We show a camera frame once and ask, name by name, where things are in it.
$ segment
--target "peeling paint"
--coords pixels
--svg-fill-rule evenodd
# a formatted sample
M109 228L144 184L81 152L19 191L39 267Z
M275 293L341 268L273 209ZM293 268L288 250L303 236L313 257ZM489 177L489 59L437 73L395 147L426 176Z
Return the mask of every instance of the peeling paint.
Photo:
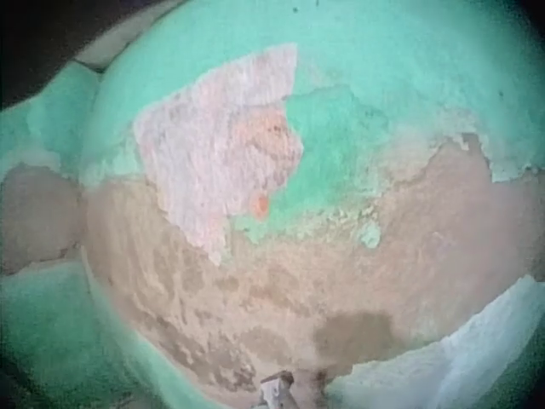
M281 101L293 88L296 47L270 48L204 74L147 108L133 131L160 207L214 264L227 248L227 217L260 222L268 196L302 155Z

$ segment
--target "water stain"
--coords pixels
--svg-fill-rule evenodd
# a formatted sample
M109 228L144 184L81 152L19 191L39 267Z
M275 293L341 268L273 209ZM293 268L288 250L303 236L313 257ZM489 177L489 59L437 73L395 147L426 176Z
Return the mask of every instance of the water stain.
M203 383L217 383L231 392L255 391L255 368L227 337L220 335L207 347L185 336L162 317L152 324L159 331L159 344L180 365L192 371Z
M276 362L281 366L287 366L290 362L290 345L276 332L263 326L243 332L239 341L262 360Z
M329 379L350 373L354 364L390 358L403 344L393 335L389 316L366 312L327 317L313 341L318 354L331 362Z
M235 292L238 290L239 283L234 277L227 277L225 279L217 279L215 286L224 292Z

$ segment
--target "white paint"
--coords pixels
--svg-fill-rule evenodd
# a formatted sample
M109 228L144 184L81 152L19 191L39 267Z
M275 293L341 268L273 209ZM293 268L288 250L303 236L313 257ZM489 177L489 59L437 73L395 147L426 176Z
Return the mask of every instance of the white paint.
M545 283L525 276L451 336L356 365L330 384L328 395L354 409L471 408L520 356L543 315Z

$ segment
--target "mint green wall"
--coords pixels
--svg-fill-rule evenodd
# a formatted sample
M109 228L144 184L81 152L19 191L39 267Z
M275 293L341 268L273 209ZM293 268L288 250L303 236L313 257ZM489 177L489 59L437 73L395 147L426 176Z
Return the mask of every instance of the mint green wall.
M29 149L39 149L58 157L62 174L77 177L83 128L99 81L98 74L72 63L38 95L0 112L0 176L17 161L29 160Z
M440 107L482 120L495 180L545 165L543 54L502 2L468 0L198 0L161 19L106 72L89 123L84 157L126 137L146 105L226 61L295 42L299 62L391 124L422 124ZM297 94L314 87L299 72Z
M357 160L389 143L396 124L425 128L440 108L466 108L480 118L495 181L519 176L526 165L544 167L542 51L500 2L471 3L188 2L120 55L100 88L98 75L72 64L39 96L2 112L2 169L28 147L39 147L58 155L59 171L90 186L108 176L141 174L128 127L142 108L211 68L280 43L299 49L287 113L313 154L271 199L268 220L234 222L253 240L289 229L303 211L332 211L343 195L378 194L385 186L377 175L354 176ZM327 77L327 87L316 89L310 66ZM171 407L208 407L157 351L85 296L83 277L81 266L68 264L2 278L3 342L55 399L111 397L138 380ZM98 293L93 290L95 301ZM70 331L74 338L66 336ZM112 352L117 342L124 354ZM112 390L114 383L119 388Z
M87 128L80 180L93 186L108 176L141 174L129 130L140 110L209 69L281 43L298 48L295 91L286 106L305 154L287 188L271 198L264 222L233 219L255 242L270 233L312 234L313 227L294 224L302 214L328 217L343 199L383 192L387 184L378 170L362 172L357 165L373 163L400 124L433 137L433 123L445 109L479 119L494 181L514 179L528 166L543 167L545 57L529 27L502 4L184 4L106 71ZM326 84L318 88L309 70L319 70ZM373 231L374 243L380 228Z
M154 408L218 409L113 313L81 262L2 277L3 353L56 407L160 396Z

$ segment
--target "stain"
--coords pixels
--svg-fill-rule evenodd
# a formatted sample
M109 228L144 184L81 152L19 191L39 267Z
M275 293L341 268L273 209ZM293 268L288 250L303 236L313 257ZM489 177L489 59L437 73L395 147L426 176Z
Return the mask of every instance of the stain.
M168 259L165 257L159 249L153 251L153 267L155 273L160 276L159 283L167 293L169 300L173 300L175 297L175 284L172 280L172 267L169 266Z
M235 392L239 389L255 392L255 368L250 358L243 354L227 337L220 335L213 343L209 343L209 357L215 368L216 382L227 390Z
M185 336L162 317L156 317L154 327L159 331L159 344L180 365L192 371L203 383L213 384L231 392L256 391L255 368L226 336L209 340L207 349Z
M209 313L208 311L204 311L202 309L194 309L193 313L197 317L198 323L201 326L208 325L209 321L215 321L215 322L221 322L221 319L216 317L215 315Z
M316 351L331 361L327 378L346 375L354 364L385 360L402 344L386 314L359 312L329 316L313 334Z
M253 305L252 301L257 301L258 303L264 301L280 309L287 309L296 315L303 317L310 316L310 311L305 305L300 302L291 301L284 294L284 290L275 284L252 285L249 295L250 300L247 302L248 305Z
M285 338L268 328L255 326L240 334L239 341L262 360L276 362L281 366L291 363L290 345Z
M188 293L199 292L204 288L203 270L199 262L199 254L196 251L182 251L183 266L181 272L181 285Z
M244 307L268 302L280 309L287 309L295 315L309 317L310 309L301 302L291 300L287 294L293 294L299 287L297 279L279 264L268 268L268 280L264 285L252 285L249 298L243 301Z
M225 292L235 292L238 290L239 283L234 277L227 277L225 279L217 279L215 286Z

